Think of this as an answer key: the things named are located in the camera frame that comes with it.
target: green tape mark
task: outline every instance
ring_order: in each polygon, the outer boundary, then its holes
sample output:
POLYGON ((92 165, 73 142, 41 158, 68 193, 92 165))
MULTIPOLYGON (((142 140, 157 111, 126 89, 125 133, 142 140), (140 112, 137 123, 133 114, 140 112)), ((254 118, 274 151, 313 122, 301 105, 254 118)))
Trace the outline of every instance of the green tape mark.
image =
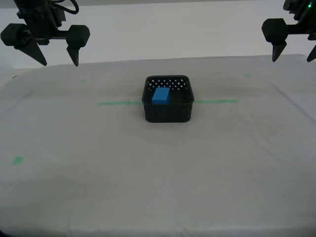
POLYGON ((24 157, 16 157, 12 162, 12 165, 20 165, 24 160, 24 157))
POLYGON ((101 102, 98 105, 142 105, 141 101, 114 101, 114 102, 101 102))
POLYGON ((197 100, 196 104, 228 104, 238 103, 238 100, 197 100))
MULTIPOLYGON (((228 104, 238 103, 238 100, 197 100, 196 104, 228 104)), ((103 106, 117 106, 117 105, 143 105, 141 101, 113 101, 113 102, 100 102, 98 105, 103 106)))

